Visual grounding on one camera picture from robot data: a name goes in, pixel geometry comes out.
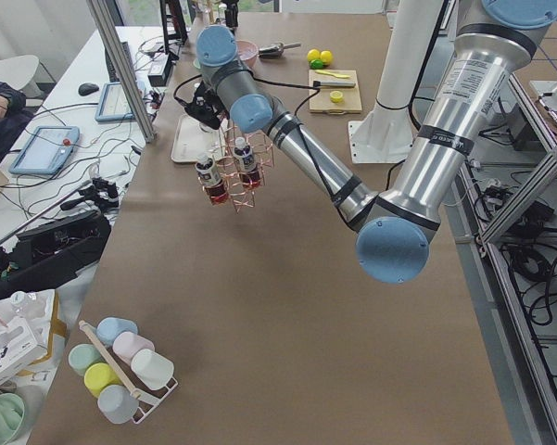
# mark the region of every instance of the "dark jacket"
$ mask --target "dark jacket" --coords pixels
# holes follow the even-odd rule
[[[32,119],[32,114],[23,110],[27,98],[22,92],[0,82],[0,95],[8,99],[8,110],[5,117],[0,119],[1,161]]]

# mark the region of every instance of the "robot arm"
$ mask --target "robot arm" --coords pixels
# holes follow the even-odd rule
[[[456,61],[391,189],[371,191],[279,99],[266,94],[237,55],[233,35],[211,26],[196,45],[204,83],[244,133],[265,132],[359,233],[357,255],[372,277],[401,283],[425,266],[438,207],[511,73],[527,65],[557,19],[557,0],[473,0],[455,41]]]

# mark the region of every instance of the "red liquid bottle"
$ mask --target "red liquid bottle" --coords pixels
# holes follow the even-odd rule
[[[213,158],[201,153],[197,157],[196,171],[212,204],[221,204],[228,199],[229,193]]]
[[[253,156],[251,146],[247,144],[244,137],[237,137],[234,140],[233,158],[243,187],[256,188],[260,186],[260,168]]]

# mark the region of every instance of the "blue joint cap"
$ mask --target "blue joint cap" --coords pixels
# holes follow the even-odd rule
[[[227,27],[212,25],[197,36],[196,55],[201,65],[220,67],[237,56],[237,43]]]
[[[231,119],[243,133],[261,130],[272,119],[272,108],[263,95],[242,95],[233,102]]]
[[[535,30],[557,20],[557,0],[482,0],[490,16],[509,28]]]
[[[428,240],[414,224],[395,216],[368,222],[356,240],[356,255],[362,269],[384,283],[412,280],[428,260]]]

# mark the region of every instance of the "tablet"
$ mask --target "tablet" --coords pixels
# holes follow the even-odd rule
[[[140,91],[141,97],[145,95],[144,83],[137,81],[136,86]],[[99,105],[96,107],[95,120],[97,122],[120,122],[133,119],[126,94],[123,92],[121,83],[106,83],[101,91]]]
[[[37,127],[8,171],[14,174],[54,174],[62,168],[80,136],[78,127]]]

